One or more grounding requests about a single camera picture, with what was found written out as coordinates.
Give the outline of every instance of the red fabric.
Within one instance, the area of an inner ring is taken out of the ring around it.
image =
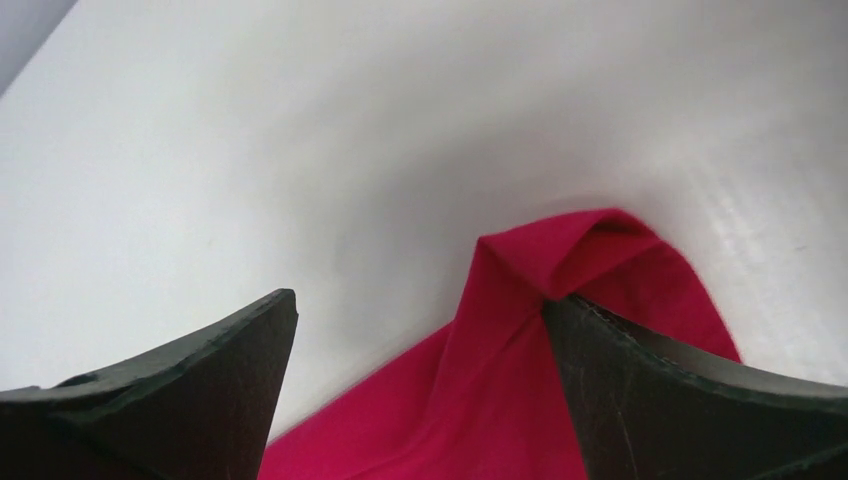
[[[585,479],[545,298],[579,292],[738,361],[688,263],[618,210],[479,240],[454,320],[273,443],[260,480]]]

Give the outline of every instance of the white floor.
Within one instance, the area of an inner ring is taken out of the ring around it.
[[[745,359],[848,385],[848,6],[80,2],[0,99],[0,388],[276,287],[273,433],[448,321],[475,238],[623,206]]]

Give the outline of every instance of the scratch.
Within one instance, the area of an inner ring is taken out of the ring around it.
[[[624,441],[627,442],[627,451],[630,452],[630,463],[633,465],[634,480],[639,480],[639,470],[636,468],[636,457],[633,455],[633,445],[630,443],[630,434],[627,433],[627,424],[624,423],[621,410],[616,409],[616,413],[618,413],[618,421],[621,423],[621,430],[624,432]]]
[[[627,370],[624,372],[624,387],[621,389],[621,402],[618,402],[618,414],[621,415],[621,410],[624,409],[624,406],[627,405],[627,400],[630,398],[630,387],[633,384],[633,370],[630,366],[627,366]]]
[[[586,371],[584,369],[580,369],[580,376],[578,377],[580,380],[580,400],[583,402],[583,408],[589,411],[589,402],[586,401],[586,388],[583,386],[583,376]]]

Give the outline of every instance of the fabric fold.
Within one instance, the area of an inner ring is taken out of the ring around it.
[[[541,319],[579,292],[738,361],[674,248],[617,209],[482,237],[452,322],[273,442],[261,480],[583,479]]]

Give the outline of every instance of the pink cloth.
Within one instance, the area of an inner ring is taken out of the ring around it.
[[[275,441],[260,480],[585,479],[540,315],[579,292],[738,361],[688,263],[618,210],[482,237],[454,320]]]

